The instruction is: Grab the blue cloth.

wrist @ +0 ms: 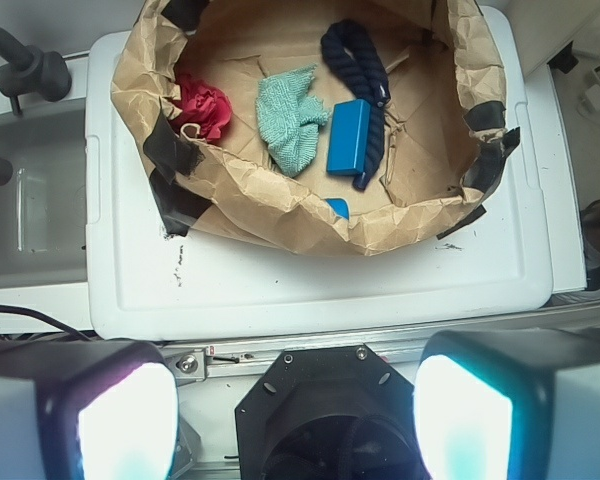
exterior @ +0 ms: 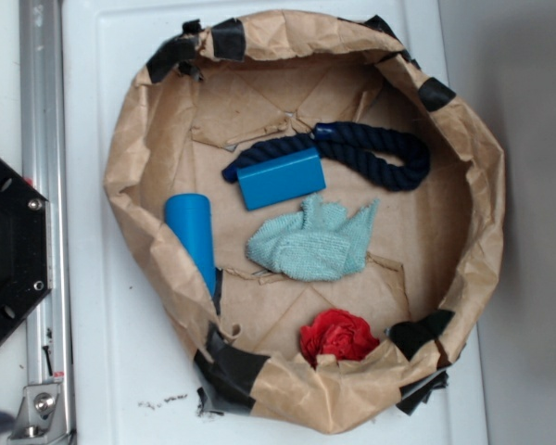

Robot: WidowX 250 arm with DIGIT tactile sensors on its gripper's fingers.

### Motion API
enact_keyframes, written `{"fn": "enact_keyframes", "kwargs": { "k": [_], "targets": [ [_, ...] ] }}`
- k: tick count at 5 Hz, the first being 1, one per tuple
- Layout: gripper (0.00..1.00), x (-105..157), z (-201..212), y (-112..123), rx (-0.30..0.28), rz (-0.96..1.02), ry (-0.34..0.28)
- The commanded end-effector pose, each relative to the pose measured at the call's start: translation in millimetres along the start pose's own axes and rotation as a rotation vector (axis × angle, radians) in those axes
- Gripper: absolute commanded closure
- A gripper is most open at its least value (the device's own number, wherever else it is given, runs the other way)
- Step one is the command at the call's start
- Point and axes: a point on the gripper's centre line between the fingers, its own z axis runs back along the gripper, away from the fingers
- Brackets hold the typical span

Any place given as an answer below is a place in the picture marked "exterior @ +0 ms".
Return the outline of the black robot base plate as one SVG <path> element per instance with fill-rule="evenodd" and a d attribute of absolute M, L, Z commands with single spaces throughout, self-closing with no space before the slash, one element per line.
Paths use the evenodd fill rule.
<path fill-rule="evenodd" d="M 49 292 L 46 199 L 0 159 L 0 347 Z"/>

